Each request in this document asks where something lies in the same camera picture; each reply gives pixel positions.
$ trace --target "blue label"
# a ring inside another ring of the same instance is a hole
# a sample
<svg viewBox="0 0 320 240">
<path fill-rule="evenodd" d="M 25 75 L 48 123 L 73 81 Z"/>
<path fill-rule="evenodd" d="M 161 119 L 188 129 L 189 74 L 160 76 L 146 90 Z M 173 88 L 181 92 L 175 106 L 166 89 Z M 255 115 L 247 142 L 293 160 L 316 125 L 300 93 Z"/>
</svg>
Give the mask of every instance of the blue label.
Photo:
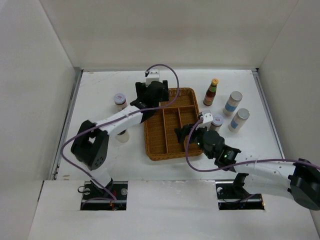
<svg viewBox="0 0 320 240">
<path fill-rule="evenodd" d="M 226 103 L 224 107 L 229 112 L 234 112 L 237 108 L 236 106 L 230 106 L 229 103 Z"/>
<path fill-rule="evenodd" d="M 238 123 L 236 123 L 235 120 L 232 119 L 230 125 L 233 129 L 236 129 L 236 127 L 238 126 Z"/>
</svg>

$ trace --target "white enclosure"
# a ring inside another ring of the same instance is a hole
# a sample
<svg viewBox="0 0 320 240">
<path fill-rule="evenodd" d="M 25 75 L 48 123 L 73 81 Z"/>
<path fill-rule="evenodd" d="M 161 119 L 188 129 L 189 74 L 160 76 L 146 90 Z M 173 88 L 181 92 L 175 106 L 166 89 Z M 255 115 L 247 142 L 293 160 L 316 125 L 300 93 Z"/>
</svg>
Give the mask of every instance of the white enclosure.
<svg viewBox="0 0 320 240">
<path fill-rule="evenodd" d="M 0 238 L 28 237 L 74 67 L 259 68 L 285 156 L 319 165 L 319 9 L 318 0 L 3 0 Z"/>
</svg>

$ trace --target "white plastic cup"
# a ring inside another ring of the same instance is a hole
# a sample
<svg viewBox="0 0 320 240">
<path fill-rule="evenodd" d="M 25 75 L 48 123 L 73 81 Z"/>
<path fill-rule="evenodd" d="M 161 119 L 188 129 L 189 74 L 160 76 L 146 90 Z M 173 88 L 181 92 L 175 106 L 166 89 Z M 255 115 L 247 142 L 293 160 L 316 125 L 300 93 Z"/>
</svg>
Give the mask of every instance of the white plastic cup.
<svg viewBox="0 0 320 240">
<path fill-rule="evenodd" d="M 128 130 L 124 130 L 122 132 L 120 132 L 117 136 L 115 136 L 115 138 L 120 142 L 120 143 L 126 143 L 128 142 L 130 136 L 128 133 Z"/>
</svg>

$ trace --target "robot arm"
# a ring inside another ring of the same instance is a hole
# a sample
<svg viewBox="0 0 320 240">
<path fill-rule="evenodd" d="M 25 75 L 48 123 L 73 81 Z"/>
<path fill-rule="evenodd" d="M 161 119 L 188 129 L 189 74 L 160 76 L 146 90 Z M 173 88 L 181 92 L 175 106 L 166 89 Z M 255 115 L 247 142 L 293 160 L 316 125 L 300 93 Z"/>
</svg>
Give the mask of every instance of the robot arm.
<svg viewBox="0 0 320 240">
<path fill-rule="evenodd" d="M 208 113 L 203 112 L 199 117 L 206 122 Z M 179 143 L 183 143 L 189 135 L 193 124 L 175 129 Z M 205 124 L 190 136 L 190 142 L 196 143 L 209 158 L 215 158 L 218 167 L 227 167 L 235 163 L 237 154 L 241 151 L 225 145 L 225 139 L 216 131 L 208 130 Z M 294 200 L 299 205 L 320 210 L 320 172 L 310 166 L 289 162 L 248 163 L 225 169 L 238 173 L 233 181 L 235 191 L 246 191 L 248 194 L 269 194 Z"/>
<path fill-rule="evenodd" d="M 127 128 L 144 122 L 157 111 L 146 109 L 159 107 L 160 102 L 169 100 L 168 81 L 159 81 L 159 71 L 151 70 L 146 73 L 146 77 L 146 83 L 135 83 L 137 99 L 132 101 L 129 106 L 104 120 L 97 122 L 84 121 L 78 134 L 119 118 L 122 118 L 122 120 L 97 128 L 76 138 L 71 146 L 71 152 L 82 163 L 82 167 L 105 187 L 112 183 L 106 167 L 102 166 L 107 157 L 109 137 L 114 137 Z"/>
</svg>

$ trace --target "sauce bottle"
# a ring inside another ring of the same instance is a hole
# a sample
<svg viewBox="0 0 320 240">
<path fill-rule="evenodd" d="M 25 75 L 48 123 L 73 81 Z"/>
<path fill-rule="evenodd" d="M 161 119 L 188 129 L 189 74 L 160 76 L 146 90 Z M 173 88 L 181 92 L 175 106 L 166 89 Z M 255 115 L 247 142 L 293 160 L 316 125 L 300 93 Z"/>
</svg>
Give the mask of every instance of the sauce bottle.
<svg viewBox="0 0 320 240">
<path fill-rule="evenodd" d="M 211 85 L 209 86 L 204 96 L 204 100 L 203 100 L 204 105 L 211 106 L 212 103 L 214 102 L 218 83 L 219 83 L 218 79 L 216 78 L 212 79 Z"/>
</svg>

